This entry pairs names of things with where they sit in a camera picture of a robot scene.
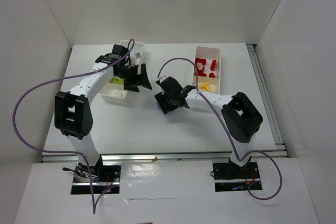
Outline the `green 2x3 lego brick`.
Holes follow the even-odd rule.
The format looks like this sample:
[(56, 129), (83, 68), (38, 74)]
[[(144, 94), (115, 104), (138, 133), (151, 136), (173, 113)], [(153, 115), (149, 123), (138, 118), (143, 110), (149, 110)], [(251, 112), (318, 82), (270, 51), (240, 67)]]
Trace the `green 2x3 lego brick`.
[(124, 80), (122, 78), (118, 78), (118, 77), (114, 77), (109, 82), (112, 83), (112, 84), (119, 84), (119, 85), (124, 84)]

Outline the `white lego brick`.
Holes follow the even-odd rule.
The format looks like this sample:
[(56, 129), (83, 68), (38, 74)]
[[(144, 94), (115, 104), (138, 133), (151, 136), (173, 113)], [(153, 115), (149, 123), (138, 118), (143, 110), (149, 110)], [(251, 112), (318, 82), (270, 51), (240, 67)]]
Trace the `white lego brick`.
[(124, 92), (121, 91), (115, 92), (113, 96), (117, 99), (124, 99)]

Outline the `red 2x2 lego brick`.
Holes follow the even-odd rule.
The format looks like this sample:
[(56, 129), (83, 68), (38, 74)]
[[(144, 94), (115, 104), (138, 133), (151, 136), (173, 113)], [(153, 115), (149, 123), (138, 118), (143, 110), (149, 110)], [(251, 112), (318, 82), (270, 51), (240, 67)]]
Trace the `red 2x2 lego brick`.
[(210, 77), (210, 78), (215, 78), (216, 76), (215, 76), (215, 74), (212, 72), (212, 73), (209, 74), (209, 77)]

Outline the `red 2x4 lego brick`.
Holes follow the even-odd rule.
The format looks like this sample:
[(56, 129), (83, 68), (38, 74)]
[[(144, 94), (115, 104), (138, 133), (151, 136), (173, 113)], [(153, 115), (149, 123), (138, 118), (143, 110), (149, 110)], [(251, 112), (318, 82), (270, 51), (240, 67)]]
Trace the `red 2x4 lego brick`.
[(210, 70), (211, 70), (211, 71), (214, 71), (215, 68), (216, 68), (216, 65), (217, 65), (217, 61), (216, 61), (216, 60), (213, 60), (212, 63), (211, 63)]

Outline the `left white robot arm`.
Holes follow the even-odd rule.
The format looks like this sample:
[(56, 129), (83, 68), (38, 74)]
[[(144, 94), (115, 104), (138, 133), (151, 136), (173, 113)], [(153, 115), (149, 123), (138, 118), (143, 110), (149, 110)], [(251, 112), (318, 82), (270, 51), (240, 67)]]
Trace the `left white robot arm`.
[(113, 78), (123, 80), (125, 91), (138, 92), (139, 87), (151, 89), (145, 64), (138, 64), (133, 53), (134, 39), (127, 46), (114, 45), (110, 53), (99, 56), (88, 74), (67, 92), (55, 96), (54, 124), (71, 142), (79, 158), (79, 167), (86, 173), (100, 176), (103, 161), (92, 137), (93, 117), (90, 105), (99, 91)]

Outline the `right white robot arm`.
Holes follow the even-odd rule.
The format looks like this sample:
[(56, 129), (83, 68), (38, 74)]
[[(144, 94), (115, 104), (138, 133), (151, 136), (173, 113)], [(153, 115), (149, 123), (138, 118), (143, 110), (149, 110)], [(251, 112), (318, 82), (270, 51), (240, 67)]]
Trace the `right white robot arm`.
[(229, 158), (230, 172), (241, 175), (246, 171), (253, 147), (253, 140), (263, 122), (263, 117), (247, 95), (221, 95), (198, 90), (195, 86), (182, 87), (172, 77), (163, 76), (156, 84), (161, 92), (154, 97), (164, 114), (178, 108), (213, 112), (219, 119), (232, 145)]

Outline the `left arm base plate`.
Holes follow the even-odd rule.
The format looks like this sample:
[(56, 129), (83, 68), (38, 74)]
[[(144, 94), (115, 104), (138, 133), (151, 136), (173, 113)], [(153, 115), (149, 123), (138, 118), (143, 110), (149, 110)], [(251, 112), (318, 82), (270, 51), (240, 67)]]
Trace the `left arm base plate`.
[[(71, 186), (72, 195), (88, 195), (90, 192), (89, 175), (79, 168), (70, 169), (63, 167), (64, 172), (73, 172)], [(100, 175), (92, 176), (92, 186), (94, 194), (119, 194), (120, 192), (121, 165), (107, 165), (102, 167)]]

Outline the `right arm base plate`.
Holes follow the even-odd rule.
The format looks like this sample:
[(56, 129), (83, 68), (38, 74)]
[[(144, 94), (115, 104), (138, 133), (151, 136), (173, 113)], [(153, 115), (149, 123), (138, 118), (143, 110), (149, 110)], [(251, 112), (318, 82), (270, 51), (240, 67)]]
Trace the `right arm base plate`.
[(262, 190), (259, 168), (256, 162), (248, 164), (242, 172), (234, 172), (228, 163), (213, 163), (210, 176), (214, 179), (215, 191)]

